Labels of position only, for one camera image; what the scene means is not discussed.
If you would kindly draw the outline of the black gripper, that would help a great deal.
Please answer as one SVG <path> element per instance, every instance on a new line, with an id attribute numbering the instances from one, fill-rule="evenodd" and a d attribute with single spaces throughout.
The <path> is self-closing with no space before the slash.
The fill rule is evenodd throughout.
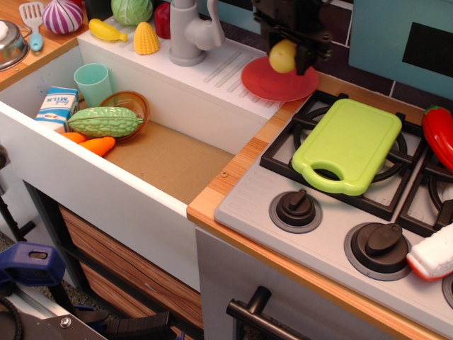
<path id="1" fill-rule="evenodd" d="M 252 4 L 267 55 L 284 39 L 298 45 L 295 57 L 298 76 L 305 75 L 319 57 L 327 59 L 331 55 L 332 35 L 320 18 L 321 9 L 330 1 L 261 0 Z"/>

